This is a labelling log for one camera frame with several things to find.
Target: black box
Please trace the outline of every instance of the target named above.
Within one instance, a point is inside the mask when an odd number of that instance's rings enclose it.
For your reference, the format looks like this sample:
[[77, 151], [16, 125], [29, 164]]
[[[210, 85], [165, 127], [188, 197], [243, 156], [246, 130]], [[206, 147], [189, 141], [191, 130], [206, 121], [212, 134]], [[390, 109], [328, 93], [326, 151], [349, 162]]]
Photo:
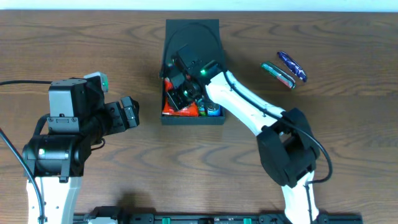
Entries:
[[[166, 20], [166, 35], [163, 57], [165, 65], [172, 63], [172, 55], [185, 45], [195, 51], [204, 64], [216, 60], [225, 66], [224, 52], [220, 41], [220, 27], [218, 19], [168, 19]], [[221, 109], [221, 116], [164, 116], [162, 110], [165, 105], [166, 92], [162, 78], [162, 107], [160, 119], [163, 125], [222, 125], [225, 122], [225, 109]]]

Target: red snack package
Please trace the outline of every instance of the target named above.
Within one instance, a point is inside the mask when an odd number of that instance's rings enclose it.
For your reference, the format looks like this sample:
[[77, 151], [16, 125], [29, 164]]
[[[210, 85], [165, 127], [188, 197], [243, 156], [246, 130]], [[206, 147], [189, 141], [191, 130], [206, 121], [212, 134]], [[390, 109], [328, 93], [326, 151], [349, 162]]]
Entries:
[[[164, 80], [164, 88], [166, 91], [169, 91], [173, 88], [172, 83], [166, 78]], [[170, 107], [169, 102], [167, 101], [167, 97], [165, 99], [165, 104], [162, 114], [172, 115], [172, 116], [199, 116], [198, 106], [196, 105], [196, 103], [192, 103], [190, 106], [180, 111], [174, 111], [173, 108]]]

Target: tabletop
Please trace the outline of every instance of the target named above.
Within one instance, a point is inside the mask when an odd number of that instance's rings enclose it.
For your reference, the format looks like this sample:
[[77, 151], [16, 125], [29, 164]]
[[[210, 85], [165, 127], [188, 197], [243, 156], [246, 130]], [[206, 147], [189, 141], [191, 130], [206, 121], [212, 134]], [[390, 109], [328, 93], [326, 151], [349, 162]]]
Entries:
[[[159, 69], [166, 19], [219, 19], [228, 68], [263, 99], [299, 108], [334, 166], [317, 207], [398, 218], [398, 14], [336, 12], [2, 11], [0, 82], [101, 71], [106, 102], [131, 96], [141, 125], [106, 137], [85, 164], [76, 212], [259, 213], [284, 198], [261, 166], [255, 136], [231, 113], [223, 126], [162, 126]], [[260, 63], [290, 54], [308, 82], [290, 91]], [[0, 88], [0, 127], [22, 152], [49, 112], [47, 85]], [[327, 174], [317, 160], [315, 178]], [[0, 142], [0, 223], [26, 223], [26, 177]]]

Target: wood grain surface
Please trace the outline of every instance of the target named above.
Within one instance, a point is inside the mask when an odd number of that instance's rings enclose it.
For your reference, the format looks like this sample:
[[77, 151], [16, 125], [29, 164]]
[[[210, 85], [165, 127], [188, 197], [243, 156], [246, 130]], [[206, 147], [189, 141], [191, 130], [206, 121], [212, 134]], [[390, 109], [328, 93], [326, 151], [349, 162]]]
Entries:
[[[218, 18], [228, 67], [286, 110], [300, 108], [329, 151], [332, 179], [317, 206], [398, 219], [398, 14], [325, 12], [1, 11], [0, 81], [57, 80], [102, 71], [106, 101], [132, 96], [141, 125], [108, 136], [86, 162], [76, 212], [130, 210], [257, 213], [284, 209], [252, 133], [232, 114], [224, 126], [161, 126], [159, 68], [166, 19]], [[276, 52], [308, 73], [294, 91], [261, 71]], [[22, 152], [49, 112], [47, 85], [0, 87], [0, 127]], [[316, 178], [327, 173], [321, 157]], [[0, 223], [26, 223], [26, 177], [0, 142]]]

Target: white backdrop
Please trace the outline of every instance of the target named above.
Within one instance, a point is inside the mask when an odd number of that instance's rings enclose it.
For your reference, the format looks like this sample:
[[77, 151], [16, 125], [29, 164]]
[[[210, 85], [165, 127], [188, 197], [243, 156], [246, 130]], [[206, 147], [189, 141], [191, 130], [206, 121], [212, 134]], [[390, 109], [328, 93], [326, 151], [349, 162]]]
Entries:
[[0, 9], [398, 12], [398, 0], [0, 0]]

